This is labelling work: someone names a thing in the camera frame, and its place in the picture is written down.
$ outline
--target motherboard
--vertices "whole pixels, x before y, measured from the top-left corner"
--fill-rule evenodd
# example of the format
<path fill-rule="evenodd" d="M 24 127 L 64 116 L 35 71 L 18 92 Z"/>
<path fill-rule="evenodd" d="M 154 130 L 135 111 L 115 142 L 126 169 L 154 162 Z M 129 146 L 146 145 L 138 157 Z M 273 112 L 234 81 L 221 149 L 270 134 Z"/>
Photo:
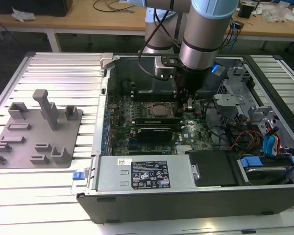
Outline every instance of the motherboard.
<path fill-rule="evenodd" d="M 130 96 L 109 97 L 112 155 L 170 155 L 213 149 L 200 101 L 195 112 L 174 117 L 174 102 L 135 102 Z"/>

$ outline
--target slotted aluminum surface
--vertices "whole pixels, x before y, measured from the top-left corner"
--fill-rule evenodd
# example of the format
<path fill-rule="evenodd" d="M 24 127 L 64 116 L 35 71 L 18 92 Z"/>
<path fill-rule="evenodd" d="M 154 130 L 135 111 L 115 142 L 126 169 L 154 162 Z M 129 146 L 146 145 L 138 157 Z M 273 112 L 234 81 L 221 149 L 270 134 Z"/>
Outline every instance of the slotted aluminum surface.
<path fill-rule="evenodd" d="M 294 208 L 268 216 L 104 225 L 90 221 L 75 196 L 71 196 L 71 185 L 73 172 L 90 166 L 99 96 L 96 85 L 101 78 L 99 58 L 100 54 L 90 53 L 39 53 L 24 60 L 24 66 L 16 73 L 15 83 L 10 84 L 10 90 L 4 91 L 7 97 L 0 104 L 0 132 L 8 119 L 7 109 L 12 100 L 38 108 L 30 99 L 36 88 L 53 87 L 49 90 L 50 102 L 78 103 L 84 116 L 70 168 L 0 169 L 0 234 L 217 235 L 242 234 L 241 230 L 256 230 L 257 234 L 263 235 L 294 234 Z M 155 213 L 157 203 L 160 202 L 150 205 L 155 207 Z"/>
<path fill-rule="evenodd" d="M 294 72 L 284 61 L 275 60 L 272 56 L 254 55 L 252 58 L 294 113 Z M 259 87 L 256 85 L 254 89 L 263 104 L 269 105 Z"/>

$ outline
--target warning label sticker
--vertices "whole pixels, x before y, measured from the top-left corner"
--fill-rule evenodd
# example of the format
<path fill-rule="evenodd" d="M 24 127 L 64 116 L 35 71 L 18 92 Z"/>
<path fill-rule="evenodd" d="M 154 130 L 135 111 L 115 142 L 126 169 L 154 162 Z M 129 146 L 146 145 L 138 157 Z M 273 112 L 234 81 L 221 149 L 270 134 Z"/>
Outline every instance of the warning label sticker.
<path fill-rule="evenodd" d="M 167 161 L 132 162 L 132 188 L 170 188 Z"/>

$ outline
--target blue cable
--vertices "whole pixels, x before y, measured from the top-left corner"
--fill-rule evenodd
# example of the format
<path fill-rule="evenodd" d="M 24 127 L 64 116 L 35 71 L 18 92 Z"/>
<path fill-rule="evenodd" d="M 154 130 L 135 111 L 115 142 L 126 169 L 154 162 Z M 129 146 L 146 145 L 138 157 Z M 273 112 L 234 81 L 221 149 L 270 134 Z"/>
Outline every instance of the blue cable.
<path fill-rule="evenodd" d="M 236 42 L 236 27 L 235 27 L 235 23 L 233 22 L 233 33 L 234 33 L 234 37 L 233 37 L 233 39 L 232 39 L 232 42 L 231 42 L 231 44 L 230 44 L 230 47 L 229 47 L 229 50 L 227 51 L 227 55 L 230 53 L 230 51 L 232 50 L 232 48 L 233 48 L 233 46 L 234 46 L 234 44 L 235 44 L 235 42 Z"/>

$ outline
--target wooden workbench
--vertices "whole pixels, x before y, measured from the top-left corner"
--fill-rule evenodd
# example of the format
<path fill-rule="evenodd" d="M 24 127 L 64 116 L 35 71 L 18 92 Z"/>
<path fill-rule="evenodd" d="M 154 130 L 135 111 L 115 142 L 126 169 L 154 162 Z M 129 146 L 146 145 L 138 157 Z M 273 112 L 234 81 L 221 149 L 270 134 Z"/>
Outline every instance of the wooden workbench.
<path fill-rule="evenodd" d="M 144 35 L 146 10 L 133 7 L 135 13 L 100 12 L 93 8 L 94 0 L 73 0 L 73 5 L 66 17 L 36 16 L 35 21 L 24 23 L 17 21 L 11 15 L 0 15 L 0 22 L 10 31 L 44 32 L 48 35 L 52 50 L 60 52 L 56 33 L 84 34 L 115 34 L 115 35 Z M 127 4 L 116 3 L 114 7 L 124 8 Z M 97 8 L 105 9 L 104 1 L 96 4 Z M 267 23 L 260 15 L 250 19 L 238 18 L 244 28 L 240 38 L 264 41 L 294 41 L 294 22 Z"/>

